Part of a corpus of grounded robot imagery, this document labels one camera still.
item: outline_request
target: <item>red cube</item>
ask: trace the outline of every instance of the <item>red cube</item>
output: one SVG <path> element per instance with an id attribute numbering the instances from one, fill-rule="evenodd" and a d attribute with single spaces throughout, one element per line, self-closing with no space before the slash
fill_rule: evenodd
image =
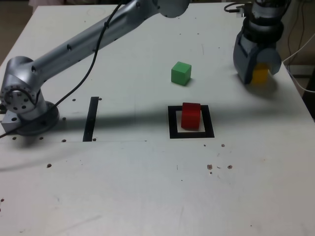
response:
<path id="1" fill-rule="evenodd" d="M 199 103 L 183 103 L 182 107 L 182 128 L 188 130 L 198 130 L 200 124 Z"/>

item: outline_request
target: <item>black cable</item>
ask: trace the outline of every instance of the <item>black cable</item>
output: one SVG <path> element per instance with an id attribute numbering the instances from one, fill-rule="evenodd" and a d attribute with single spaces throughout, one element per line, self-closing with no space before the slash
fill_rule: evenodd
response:
<path id="1" fill-rule="evenodd" d="M 299 2 L 299 5 L 298 5 L 298 7 L 297 7 L 297 13 L 296 13 L 296 19 L 295 19 L 295 22 L 294 22 L 294 24 L 293 24 L 293 27 L 291 28 L 291 31 L 290 31 L 290 33 L 289 33 L 289 36 L 288 36 L 288 38 L 287 38 L 287 46 L 288 46 L 288 49 L 289 49 L 289 54 L 290 54 L 290 56 L 292 55 L 292 52 L 291 52 L 291 49 L 290 49 L 290 37 L 291 37 L 291 34 L 292 34 L 292 32 L 293 32 L 293 30 L 294 30 L 294 28 L 295 28 L 295 26 L 296 26 L 296 24 L 297 24 L 297 22 L 298 22 L 298 20 L 299 20 L 299 11 L 300 11 L 300 5 L 301 5 L 301 1 Z M 290 59 L 289 60 L 289 62 L 288 62 L 288 64 L 287 64 L 287 66 L 286 66 L 286 68 L 291 72 L 291 70 L 290 70 L 290 65 L 291 65 L 291 63 L 292 63 L 292 59 Z"/>
<path id="2" fill-rule="evenodd" d="M 122 1 L 117 5 L 117 7 L 115 8 L 115 10 L 112 12 L 112 14 L 110 15 L 110 17 L 108 18 L 108 20 L 104 23 L 104 27 L 99 35 L 99 38 L 98 38 L 98 41 L 97 41 L 97 44 L 96 44 L 96 48 L 95 48 L 95 52 L 94 52 L 94 57 L 93 57 L 93 60 L 92 60 L 92 63 L 91 63 L 91 66 L 88 70 L 88 72 L 86 73 L 86 75 L 84 76 L 84 78 L 81 80 L 81 82 L 73 89 L 71 90 L 68 94 L 66 94 L 62 99 L 60 99 L 54 106 L 52 106 L 48 111 L 46 111 L 44 114 L 40 115 L 39 117 L 33 119 L 33 120 L 30 120 L 22 125 L 20 125 L 19 127 L 15 128 L 15 129 L 12 129 L 10 130 L 9 132 L 6 132 L 2 135 L 0 135 L 0 139 L 17 131 L 18 129 L 21 129 L 37 120 L 40 120 L 41 118 L 43 118 L 44 116 L 46 116 L 47 114 L 49 114 L 52 110 L 54 110 L 60 103 L 62 103 L 67 97 L 69 97 L 71 94 L 73 94 L 83 83 L 84 81 L 87 79 L 87 77 L 89 76 L 90 72 L 92 71 L 93 69 L 93 66 L 94 66 L 94 63 L 96 61 L 96 56 L 97 56 L 97 53 L 98 53 L 98 50 L 99 50 L 99 46 L 100 46 L 100 43 L 102 41 L 102 38 L 103 38 L 103 35 L 105 33 L 105 30 L 108 28 L 108 25 L 110 23 L 110 21 L 112 20 L 113 16 L 115 15 L 115 13 L 118 11 L 118 9 L 121 7 L 122 5 Z"/>
<path id="3" fill-rule="evenodd" d="M 228 13 L 232 13 L 232 12 L 240 12 L 240 10 L 239 10 L 239 9 L 227 10 L 227 8 L 228 8 L 228 7 L 230 7 L 230 6 L 234 6 L 234 5 L 249 4 L 249 3 L 250 3 L 250 2 L 248 2 L 248 1 L 243 1 L 243 2 L 232 2 L 232 3 L 230 3 L 229 5 L 226 5 L 226 6 L 224 7 L 224 11 L 225 11 L 225 12 L 228 12 Z"/>

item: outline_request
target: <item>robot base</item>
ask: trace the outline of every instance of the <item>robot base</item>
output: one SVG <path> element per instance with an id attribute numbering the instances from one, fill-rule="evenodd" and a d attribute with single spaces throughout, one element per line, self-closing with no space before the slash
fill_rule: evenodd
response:
<path id="1" fill-rule="evenodd" d="M 47 109 L 49 110 L 54 104 L 46 101 L 46 105 Z M 38 121 L 32 122 L 31 124 L 26 125 L 21 129 L 18 129 L 16 132 L 17 134 L 22 136 L 41 134 L 54 127 L 57 124 L 58 120 L 59 111 L 56 107 L 43 118 L 39 119 Z M 1 124 L 5 132 L 9 132 L 10 130 L 23 125 L 24 122 L 25 121 L 19 119 L 15 113 L 7 111 Z"/>

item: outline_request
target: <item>black tape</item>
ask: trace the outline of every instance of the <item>black tape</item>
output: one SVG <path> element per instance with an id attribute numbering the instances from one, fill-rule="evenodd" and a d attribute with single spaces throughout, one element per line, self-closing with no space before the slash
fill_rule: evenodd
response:
<path id="1" fill-rule="evenodd" d="M 98 106 L 98 97 L 91 97 L 87 121 L 85 123 L 83 142 L 92 142 L 96 113 Z"/>

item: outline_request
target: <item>cube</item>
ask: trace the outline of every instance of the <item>cube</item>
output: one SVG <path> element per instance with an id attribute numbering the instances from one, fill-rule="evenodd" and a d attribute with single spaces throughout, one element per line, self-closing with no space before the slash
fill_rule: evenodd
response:
<path id="1" fill-rule="evenodd" d="M 172 68 L 171 81 L 173 83 L 185 86 L 190 80 L 191 76 L 191 65 L 177 62 Z"/>
<path id="2" fill-rule="evenodd" d="M 198 130 L 200 124 L 200 110 L 199 103 L 184 102 L 182 106 L 182 128 L 187 130 Z"/>

